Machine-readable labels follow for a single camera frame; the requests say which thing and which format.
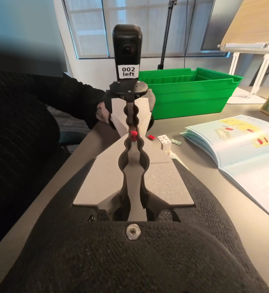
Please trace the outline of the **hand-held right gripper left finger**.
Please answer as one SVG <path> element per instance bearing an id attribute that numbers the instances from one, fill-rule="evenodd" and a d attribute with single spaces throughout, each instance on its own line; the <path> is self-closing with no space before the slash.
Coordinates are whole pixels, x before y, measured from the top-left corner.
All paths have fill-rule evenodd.
<path id="1" fill-rule="evenodd" d="M 105 210 L 113 220 L 128 220 L 131 204 L 124 169 L 129 163 L 130 148 L 131 134 L 125 134 L 99 154 L 73 205 Z"/>

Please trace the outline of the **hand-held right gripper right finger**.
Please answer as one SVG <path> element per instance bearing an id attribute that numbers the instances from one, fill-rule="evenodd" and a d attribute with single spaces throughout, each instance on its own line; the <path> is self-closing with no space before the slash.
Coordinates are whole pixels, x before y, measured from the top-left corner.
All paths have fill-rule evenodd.
<path id="1" fill-rule="evenodd" d="M 147 137 L 138 136 L 139 163 L 144 169 L 140 183 L 142 207 L 158 214 L 162 210 L 192 207 L 194 201 L 173 159 Z"/>

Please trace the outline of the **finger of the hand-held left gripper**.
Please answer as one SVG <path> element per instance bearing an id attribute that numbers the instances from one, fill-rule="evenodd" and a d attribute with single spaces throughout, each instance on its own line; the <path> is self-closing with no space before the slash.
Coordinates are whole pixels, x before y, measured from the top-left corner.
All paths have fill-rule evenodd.
<path id="1" fill-rule="evenodd" d="M 148 97 L 140 97 L 134 100 L 134 104 L 138 109 L 137 118 L 138 118 L 138 134 L 139 136 L 145 136 L 147 129 L 151 120 L 151 111 L 149 106 Z"/>
<path id="2" fill-rule="evenodd" d="M 127 103 L 120 98 L 111 99 L 112 113 L 111 121 L 114 124 L 120 137 L 129 133 L 129 126 L 127 124 L 127 115 L 125 114 L 125 108 Z"/>

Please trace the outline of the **person's left forearm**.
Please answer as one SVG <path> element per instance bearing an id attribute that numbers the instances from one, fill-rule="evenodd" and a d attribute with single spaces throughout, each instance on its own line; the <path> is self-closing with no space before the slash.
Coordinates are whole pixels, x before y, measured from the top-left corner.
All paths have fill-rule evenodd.
<path id="1" fill-rule="evenodd" d="M 38 100 L 74 118 L 85 121 L 92 129 L 99 121 L 97 105 L 105 100 L 105 91 L 78 82 L 63 74 L 63 77 L 32 75 L 30 90 Z"/>

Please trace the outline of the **white lego build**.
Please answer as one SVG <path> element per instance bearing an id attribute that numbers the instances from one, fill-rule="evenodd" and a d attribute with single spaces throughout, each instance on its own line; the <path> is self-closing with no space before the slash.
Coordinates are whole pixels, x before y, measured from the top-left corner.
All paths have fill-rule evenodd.
<path id="1" fill-rule="evenodd" d="M 167 155 L 169 155 L 172 159 L 179 160 L 178 156 L 171 150 L 171 146 L 172 146 L 171 140 L 166 135 L 160 135 L 157 138 L 161 143 L 161 149 Z"/>

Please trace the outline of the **lego instruction booklet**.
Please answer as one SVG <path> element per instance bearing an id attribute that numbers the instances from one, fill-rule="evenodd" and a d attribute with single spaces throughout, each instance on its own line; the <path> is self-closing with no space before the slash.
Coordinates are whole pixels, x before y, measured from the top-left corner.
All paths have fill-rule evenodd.
<path id="1" fill-rule="evenodd" d="M 180 134 L 269 215 L 269 122 L 237 115 L 188 126 Z"/>

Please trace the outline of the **person's left hand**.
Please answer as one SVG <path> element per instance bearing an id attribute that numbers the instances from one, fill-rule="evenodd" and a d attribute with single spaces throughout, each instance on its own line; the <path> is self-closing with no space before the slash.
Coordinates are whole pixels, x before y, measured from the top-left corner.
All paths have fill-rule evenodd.
<path id="1" fill-rule="evenodd" d="M 109 124 L 109 111 L 105 106 L 105 102 L 100 102 L 97 105 L 96 118 L 104 123 Z"/>

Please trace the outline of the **green plastic bin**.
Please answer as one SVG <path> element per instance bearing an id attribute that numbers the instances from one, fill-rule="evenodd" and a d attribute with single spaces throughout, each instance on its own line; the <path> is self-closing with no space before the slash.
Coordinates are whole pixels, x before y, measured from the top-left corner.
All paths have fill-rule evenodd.
<path id="1" fill-rule="evenodd" d="M 242 79 L 204 68 L 139 72 L 156 98 L 154 120 L 219 113 Z"/>

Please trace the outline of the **dark teal chair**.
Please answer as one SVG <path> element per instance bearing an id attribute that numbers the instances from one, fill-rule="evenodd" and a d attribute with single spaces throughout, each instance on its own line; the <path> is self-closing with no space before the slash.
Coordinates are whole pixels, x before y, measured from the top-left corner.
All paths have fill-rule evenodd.
<path id="1" fill-rule="evenodd" d="M 61 131 L 59 144 L 62 146 L 79 145 L 86 137 L 85 133 L 74 131 Z"/>

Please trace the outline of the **black tripod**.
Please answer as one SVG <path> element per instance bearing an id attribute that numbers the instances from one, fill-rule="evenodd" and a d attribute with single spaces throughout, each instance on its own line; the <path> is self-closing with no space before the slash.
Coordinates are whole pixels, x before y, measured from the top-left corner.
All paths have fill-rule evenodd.
<path id="1" fill-rule="evenodd" d="M 169 0 L 167 19 L 166 19 L 166 27 L 165 27 L 165 33 L 164 33 L 164 41 L 163 41 L 163 47 L 162 47 L 162 54 L 161 54 L 160 63 L 158 64 L 158 67 L 157 67 L 158 70 L 162 70 L 164 68 L 164 61 L 165 61 L 165 56 L 166 56 L 166 49 L 167 49 L 169 29 L 170 29 L 170 24 L 171 24 L 172 11 L 173 11 L 173 8 L 175 5 L 177 5 L 177 0 Z"/>

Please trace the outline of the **window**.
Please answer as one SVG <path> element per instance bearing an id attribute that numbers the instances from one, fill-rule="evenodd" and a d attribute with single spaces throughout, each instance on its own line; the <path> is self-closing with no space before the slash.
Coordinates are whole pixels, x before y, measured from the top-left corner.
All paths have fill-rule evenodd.
<path id="1" fill-rule="evenodd" d="M 209 44 L 209 26 L 219 1 L 177 1 L 169 29 L 166 57 L 222 57 Z M 136 24 L 143 33 L 141 57 L 162 54 L 169 1 L 69 0 L 63 1 L 78 59 L 114 58 L 112 32 L 117 24 Z"/>

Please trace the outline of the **wooden side table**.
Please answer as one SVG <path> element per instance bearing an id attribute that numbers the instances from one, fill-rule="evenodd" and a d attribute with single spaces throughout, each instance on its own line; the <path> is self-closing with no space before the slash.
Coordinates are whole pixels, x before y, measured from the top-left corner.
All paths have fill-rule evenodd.
<path id="1" fill-rule="evenodd" d="M 257 92 L 269 67 L 269 0 L 243 1 L 218 47 L 223 52 L 233 53 L 230 75 L 235 73 L 240 54 L 263 56 L 250 92 L 237 87 L 227 103 L 264 103 L 264 98 L 257 96 Z"/>

